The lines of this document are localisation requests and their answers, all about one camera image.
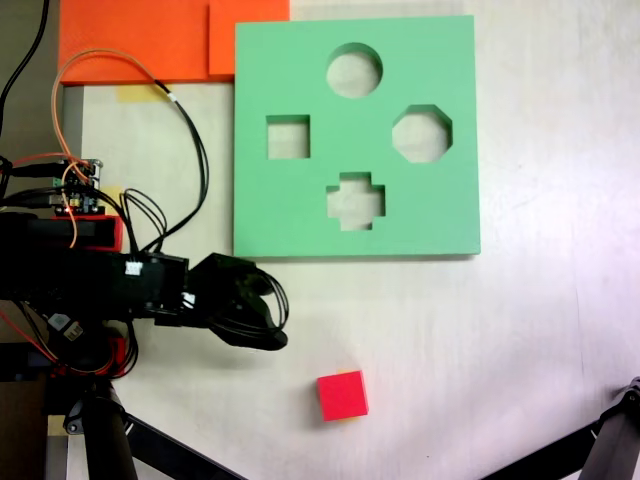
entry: orange foam board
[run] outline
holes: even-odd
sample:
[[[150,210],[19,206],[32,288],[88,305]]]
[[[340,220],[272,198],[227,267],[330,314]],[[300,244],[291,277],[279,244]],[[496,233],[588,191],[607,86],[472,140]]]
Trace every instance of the orange foam board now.
[[[230,82],[235,76],[236,24],[286,22],[289,0],[211,0],[209,9],[209,77]]]
[[[61,0],[58,66],[89,48],[115,48],[164,82],[207,81],[209,0]],[[149,83],[125,60],[79,61],[65,85]]]

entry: white surface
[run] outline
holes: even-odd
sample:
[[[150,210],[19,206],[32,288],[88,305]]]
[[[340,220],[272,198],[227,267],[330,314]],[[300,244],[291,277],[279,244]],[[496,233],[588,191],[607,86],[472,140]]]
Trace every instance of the white surface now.
[[[478,478],[592,420],[640,372],[640,4],[340,3],[294,0],[293,18],[476,16],[482,254],[263,264],[291,301],[286,349],[142,321],[116,389],[251,480]],[[206,207],[167,242],[195,264],[231,251],[233,89],[176,90],[212,165]],[[173,221],[192,208],[195,154],[168,104],[88,88],[82,145],[105,184]],[[314,379],[353,368],[369,416],[323,424]]]

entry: metal leg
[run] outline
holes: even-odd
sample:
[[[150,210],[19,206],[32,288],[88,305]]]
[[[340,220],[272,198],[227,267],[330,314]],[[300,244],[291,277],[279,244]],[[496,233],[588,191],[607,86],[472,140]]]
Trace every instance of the metal leg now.
[[[102,398],[84,404],[82,428],[91,480],[138,480],[122,410],[117,407]]]
[[[174,480],[246,480],[136,417],[127,423],[133,456]]]
[[[582,468],[595,443],[593,422],[537,452],[504,467],[484,480],[561,480]]]
[[[580,480],[631,480],[640,453],[637,412],[622,409],[609,417],[591,449]]]
[[[47,437],[47,462],[45,464],[45,480],[67,480],[67,455],[69,453],[69,437]]]

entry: red wire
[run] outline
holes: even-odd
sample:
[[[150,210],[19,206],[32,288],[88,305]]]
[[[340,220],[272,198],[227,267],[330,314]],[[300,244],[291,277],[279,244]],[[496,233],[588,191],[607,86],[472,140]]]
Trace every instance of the red wire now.
[[[40,350],[42,352],[42,354],[47,357],[49,359],[49,361],[51,361],[51,363],[56,363],[56,360],[49,355],[49,353],[42,348],[40,345],[38,345],[38,342],[36,342],[33,338],[31,338],[29,335],[27,335],[26,333],[24,333],[22,330],[20,330],[20,328],[13,323],[11,320],[9,320],[9,317],[6,313],[4,313],[2,310],[0,310],[0,318],[2,318],[7,325],[9,325],[11,328],[13,328],[16,332],[18,332],[20,335],[22,335],[29,343],[31,343],[34,347],[36,347],[38,350]]]
[[[83,165],[89,165],[89,162],[87,162],[86,160],[82,160],[81,158],[78,157],[74,157],[73,155],[67,155],[66,153],[38,153],[36,155],[30,155],[28,157],[24,157],[24,158],[20,158],[18,160],[14,160],[13,162],[13,166],[17,167],[19,165],[22,165],[24,163],[29,163],[32,162],[34,160],[40,160],[42,158],[50,158],[50,157],[62,157],[62,158],[67,158],[69,159],[69,161],[71,161],[72,163],[82,163]],[[82,178],[84,181],[87,181],[87,177],[86,175],[84,175],[80,170],[78,170],[76,168],[76,173],[80,176],[80,178]]]
[[[116,352],[113,349],[113,347],[111,347],[111,358],[109,358],[109,363],[107,363],[104,368],[102,368],[101,370],[98,370],[96,372],[96,375],[105,375],[109,372],[109,369],[111,368],[111,366],[113,365],[113,362],[115,360],[115,356],[116,356]]]

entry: circular hole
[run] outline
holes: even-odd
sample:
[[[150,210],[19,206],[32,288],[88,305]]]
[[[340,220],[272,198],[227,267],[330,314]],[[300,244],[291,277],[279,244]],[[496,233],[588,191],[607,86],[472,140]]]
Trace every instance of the circular hole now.
[[[327,82],[338,95],[366,97],[381,80],[382,61],[373,48],[362,43],[349,43],[331,55]]]

